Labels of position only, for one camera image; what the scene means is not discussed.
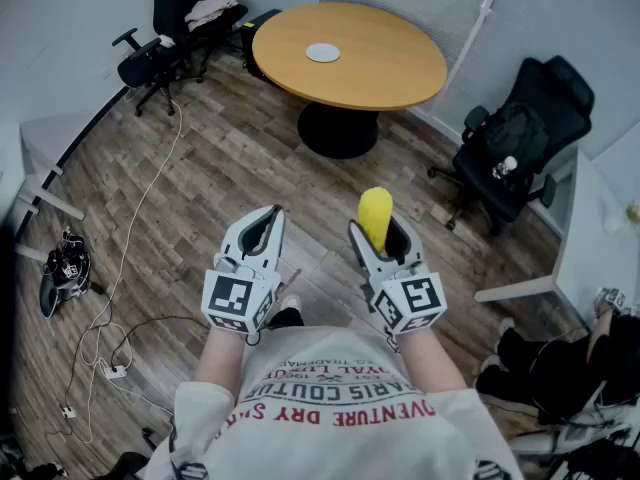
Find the black office chair with backpack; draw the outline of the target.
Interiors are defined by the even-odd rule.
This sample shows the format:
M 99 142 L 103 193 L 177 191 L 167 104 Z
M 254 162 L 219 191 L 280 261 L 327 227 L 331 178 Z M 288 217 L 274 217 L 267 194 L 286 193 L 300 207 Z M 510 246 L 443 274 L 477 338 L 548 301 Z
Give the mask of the black office chair with backpack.
M 496 179 L 492 169 L 497 163 L 487 154 L 484 125 L 491 115 L 511 102 L 524 103 L 534 109 L 546 125 L 549 143 L 530 173 Z M 591 131 L 594 102 L 591 87 L 563 57 L 556 55 L 546 62 L 526 58 L 509 96 L 496 112 L 491 113 L 479 105 L 466 116 L 462 146 L 452 160 L 453 169 L 447 171 L 433 165 L 427 171 L 430 178 L 442 175 L 464 188 L 464 198 L 445 227 L 454 230 L 461 213 L 474 202 L 483 205 L 494 236 L 500 233 L 500 223 L 514 222 L 527 203 L 538 200 L 544 207 L 550 207 L 557 182 L 547 175 L 542 186 L 534 190 L 534 178 L 557 153 Z

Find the white desk with slanted legs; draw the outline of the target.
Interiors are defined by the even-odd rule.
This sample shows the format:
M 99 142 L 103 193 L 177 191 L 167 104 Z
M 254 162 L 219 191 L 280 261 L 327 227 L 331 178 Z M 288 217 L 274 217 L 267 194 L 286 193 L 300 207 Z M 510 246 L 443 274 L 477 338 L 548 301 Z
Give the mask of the white desk with slanted legs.
M 80 209 L 54 195 L 48 187 L 54 178 L 64 175 L 63 165 L 103 116 L 102 111 L 96 114 L 78 111 L 27 120 L 19 125 L 26 164 L 25 177 L 13 209 L 21 213 L 23 224 L 29 216 L 39 213 L 40 202 L 76 220 L 85 218 Z

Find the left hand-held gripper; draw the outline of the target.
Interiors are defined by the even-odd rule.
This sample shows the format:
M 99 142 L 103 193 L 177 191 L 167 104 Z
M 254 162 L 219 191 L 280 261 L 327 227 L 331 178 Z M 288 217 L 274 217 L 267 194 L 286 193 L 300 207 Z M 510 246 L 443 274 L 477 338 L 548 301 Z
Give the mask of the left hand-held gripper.
M 228 228 L 223 255 L 217 254 L 214 268 L 205 272 L 201 312 L 211 326 L 243 335 L 260 331 L 281 285 L 275 269 L 284 227 L 283 208 L 268 205 Z

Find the person's left forearm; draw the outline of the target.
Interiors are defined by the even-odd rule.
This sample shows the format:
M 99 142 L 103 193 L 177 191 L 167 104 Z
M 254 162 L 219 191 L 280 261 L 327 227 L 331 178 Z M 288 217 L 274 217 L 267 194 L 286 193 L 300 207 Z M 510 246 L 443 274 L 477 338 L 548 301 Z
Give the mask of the person's left forearm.
M 195 369 L 193 382 L 225 388 L 238 398 L 246 338 L 239 333 L 213 326 Z

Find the white round plate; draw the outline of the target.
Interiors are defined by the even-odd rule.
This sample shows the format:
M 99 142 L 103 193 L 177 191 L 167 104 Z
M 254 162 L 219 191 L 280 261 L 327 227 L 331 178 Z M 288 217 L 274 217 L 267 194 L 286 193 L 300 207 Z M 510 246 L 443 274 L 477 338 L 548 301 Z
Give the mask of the white round plate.
M 331 63 L 340 58 L 340 50 L 333 44 L 314 43 L 306 48 L 308 59 L 316 63 Z

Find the white printed t-shirt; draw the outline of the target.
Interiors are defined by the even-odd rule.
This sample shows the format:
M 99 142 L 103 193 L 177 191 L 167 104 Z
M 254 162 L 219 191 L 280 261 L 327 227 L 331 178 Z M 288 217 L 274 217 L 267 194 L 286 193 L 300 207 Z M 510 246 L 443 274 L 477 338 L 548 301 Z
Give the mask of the white printed t-shirt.
M 475 390 L 418 386 L 378 336 L 269 331 L 241 372 L 178 387 L 143 480 L 524 480 Z

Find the yellow banana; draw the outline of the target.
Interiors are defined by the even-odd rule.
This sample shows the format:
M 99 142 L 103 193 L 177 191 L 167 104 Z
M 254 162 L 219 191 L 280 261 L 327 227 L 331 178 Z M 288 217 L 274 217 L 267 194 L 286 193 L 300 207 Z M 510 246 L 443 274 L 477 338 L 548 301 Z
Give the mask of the yellow banana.
M 385 242 L 393 211 L 393 199 L 383 187 L 366 190 L 358 205 L 358 223 L 378 253 L 385 250 Z

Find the round wooden table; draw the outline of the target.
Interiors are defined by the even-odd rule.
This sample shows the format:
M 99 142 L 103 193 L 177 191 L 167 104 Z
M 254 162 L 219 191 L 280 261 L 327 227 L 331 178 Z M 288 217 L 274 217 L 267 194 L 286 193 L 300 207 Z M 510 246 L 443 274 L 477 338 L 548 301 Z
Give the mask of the round wooden table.
M 340 58 L 316 63 L 306 48 L 333 44 Z M 264 75 L 308 100 L 298 133 L 313 152 L 352 159 L 369 152 L 382 112 L 422 104 L 444 87 L 447 64 L 436 43 L 414 24 L 355 3 L 323 2 L 282 11 L 253 43 Z

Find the pink garment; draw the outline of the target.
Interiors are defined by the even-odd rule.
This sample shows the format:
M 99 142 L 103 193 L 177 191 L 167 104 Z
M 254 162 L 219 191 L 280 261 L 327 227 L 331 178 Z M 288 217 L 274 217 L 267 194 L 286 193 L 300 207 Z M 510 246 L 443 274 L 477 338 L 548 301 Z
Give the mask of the pink garment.
M 190 32 L 219 18 L 224 11 L 238 4 L 237 0 L 201 0 L 185 15 L 184 21 Z

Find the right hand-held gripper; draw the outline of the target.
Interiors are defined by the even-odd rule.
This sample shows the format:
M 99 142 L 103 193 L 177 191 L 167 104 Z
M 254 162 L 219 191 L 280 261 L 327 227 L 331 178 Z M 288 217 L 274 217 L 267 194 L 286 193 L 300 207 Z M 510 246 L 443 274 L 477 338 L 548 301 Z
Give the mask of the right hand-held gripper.
M 447 301 L 440 276 L 424 262 L 417 262 L 423 259 L 422 241 L 404 217 L 392 213 L 386 236 L 386 254 L 390 258 L 375 249 L 355 220 L 349 221 L 348 236 L 358 264 L 368 276 L 390 272 L 396 261 L 413 263 L 369 280 L 373 291 L 368 297 L 369 307 L 394 336 L 428 328 L 444 315 Z

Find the black office chair with garment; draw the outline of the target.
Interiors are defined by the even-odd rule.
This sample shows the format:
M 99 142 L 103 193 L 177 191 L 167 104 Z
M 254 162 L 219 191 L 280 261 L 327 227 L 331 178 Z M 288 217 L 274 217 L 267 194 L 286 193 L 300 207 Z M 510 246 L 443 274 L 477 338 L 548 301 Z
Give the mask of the black office chair with garment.
M 176 46 L 186 56 L 198 49 L 205 50 L 200 71 L 194 76 L 201 83 L 213 50 L 221 44 L 233 46 L 229 38 L 238 33 L 236 24 L 246 16 L 248 8 L 237 1 L 235 7 L 224 11 L 219 18 L 190 32 L 184 17 L 198 1 L 201 0 L 154 0 L 153 28 L 167 48 Z

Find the person's right forearm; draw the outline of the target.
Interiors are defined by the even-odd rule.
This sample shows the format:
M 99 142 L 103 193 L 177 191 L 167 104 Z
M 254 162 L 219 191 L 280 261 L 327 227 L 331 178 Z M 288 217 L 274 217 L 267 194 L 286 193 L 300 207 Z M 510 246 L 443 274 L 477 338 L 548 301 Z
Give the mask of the person's right forearm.
M 464 390 L 467 384 L 451 357 L 430 328 L 395 337 L 413 386 L 423 393 Z

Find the black computer tower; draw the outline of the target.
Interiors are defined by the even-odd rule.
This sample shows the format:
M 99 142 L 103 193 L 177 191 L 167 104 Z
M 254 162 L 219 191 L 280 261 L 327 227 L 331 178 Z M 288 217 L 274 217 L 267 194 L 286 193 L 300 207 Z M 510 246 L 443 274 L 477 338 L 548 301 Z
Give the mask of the black computer tower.
M 243 68 L 246 69 L 254 77 L 264 81 L 267 80 L 267 77 L 260 70 L 260 68 L 258 67 L 255 61 L 254 52 L 253 52 L 253 43 L 254 43 L 254 39 L 257 34 L 257 31 L 260 29 L 260 27 L 269 19 L 271 19 L 272 17 L 276 16 L 279 13 L 281 13 L 280 9 L 271 9 L 257 16 L 256 18 L 253 18 L 248 22 L 244 23 L 240 28 L 240 38 L 242 43 L 242 51 L 244 55 Z

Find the black backpack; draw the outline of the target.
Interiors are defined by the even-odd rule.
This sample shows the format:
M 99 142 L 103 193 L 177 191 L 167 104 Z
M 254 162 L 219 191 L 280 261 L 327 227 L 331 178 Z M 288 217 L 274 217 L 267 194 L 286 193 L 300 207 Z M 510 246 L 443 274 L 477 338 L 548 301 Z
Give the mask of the black backpack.
M 530 173 L 544 156 L 549 134 L 542 118 L 524 103 L 506 103 L 484 125 L 486 151 L 492 161 L 500 163 L 512 157 L 516 166 L 512 176 Z

